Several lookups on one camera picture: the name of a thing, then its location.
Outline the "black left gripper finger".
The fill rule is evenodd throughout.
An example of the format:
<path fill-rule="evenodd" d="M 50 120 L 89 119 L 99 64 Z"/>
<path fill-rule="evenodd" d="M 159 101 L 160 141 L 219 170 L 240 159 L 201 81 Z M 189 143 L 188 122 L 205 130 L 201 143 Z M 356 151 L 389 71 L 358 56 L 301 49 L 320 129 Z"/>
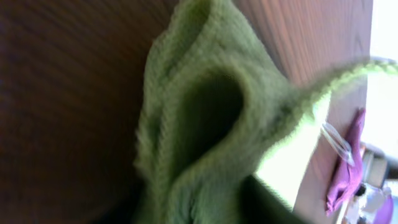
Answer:
<path fill-rule="evenodd" d="M 241 214 L 247 224 L 305 224 L 252 175 L 241 186 Z"/>

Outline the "light green cloth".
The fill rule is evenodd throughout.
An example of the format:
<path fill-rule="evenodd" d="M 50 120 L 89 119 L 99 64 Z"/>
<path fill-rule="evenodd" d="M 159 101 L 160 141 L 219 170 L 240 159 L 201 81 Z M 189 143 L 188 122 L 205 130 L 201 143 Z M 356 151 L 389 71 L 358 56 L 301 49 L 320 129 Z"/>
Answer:
<path fill-rule="evenodd" d="M 261 165 L 280 174 L 277 152 L 302 151 L 314 107 L 369 73 L 395 76 L 397 64 L 360 60 L 298 89 L 231 1 L 179 2 L 147 57 L 136 160 L 146 189 L 132 222 L 242 223 L 243 181 Z"/>

